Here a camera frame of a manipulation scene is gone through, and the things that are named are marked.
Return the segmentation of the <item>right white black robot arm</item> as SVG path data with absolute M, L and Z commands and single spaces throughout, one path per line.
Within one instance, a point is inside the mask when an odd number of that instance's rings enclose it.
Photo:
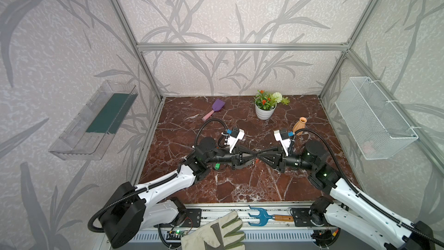
M 309 182 L 325 194 L 310 207 L 314 224 L 336 226 L 375 250 L 434 250 L 444 245 L 424 222 L 397 215 L 353 185 L 326 142 L 309 140 L 301 154 L 292 153 L 292 147 L 275 147 L 256 156 L 280 172 L 309 172 Z

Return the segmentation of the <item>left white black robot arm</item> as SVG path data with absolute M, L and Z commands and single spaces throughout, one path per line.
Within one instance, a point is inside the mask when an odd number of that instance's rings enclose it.
M 219 148 L 214 139 L 205 137 L 176 170 L 144 184 L 121 184 L 89 219 L 87 228 L 106 234 L 112 248 L 120 248 L 144 228 L 178 221 L 185 207 L 169 196 L 202 181 L 209 175 L 211 165 L 227 164 L 236 169 L 256 157 L 255 152 L 235 141 L 227 148 Z

